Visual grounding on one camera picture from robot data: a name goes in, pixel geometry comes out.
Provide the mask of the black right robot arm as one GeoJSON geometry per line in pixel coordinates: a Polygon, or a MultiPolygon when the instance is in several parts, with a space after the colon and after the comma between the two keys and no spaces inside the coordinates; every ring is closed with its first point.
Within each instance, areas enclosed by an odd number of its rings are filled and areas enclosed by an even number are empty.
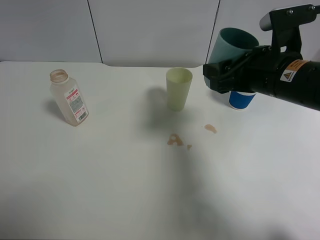
{"type": "Polygon", "coordinates": [[[209,88],[260,93],[313,110],[320,109],[320,64],[303,60],[298,52],[275,52],[270,46],[257,46],[237,60],[205,64],[209,88]]]}

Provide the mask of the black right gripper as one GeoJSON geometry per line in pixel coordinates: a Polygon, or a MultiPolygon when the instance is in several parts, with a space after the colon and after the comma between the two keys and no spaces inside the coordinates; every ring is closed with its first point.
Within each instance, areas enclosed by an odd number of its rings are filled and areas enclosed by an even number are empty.
{"type": "Polygon", "coordinates": [[[207,87],[220,94],[239,91],[293,97],[295,89],[280,78],[294,60],[294,51],[273,51],[270,46],[259,46],[237,60],[204,64],[202,74],[207,87]]]}

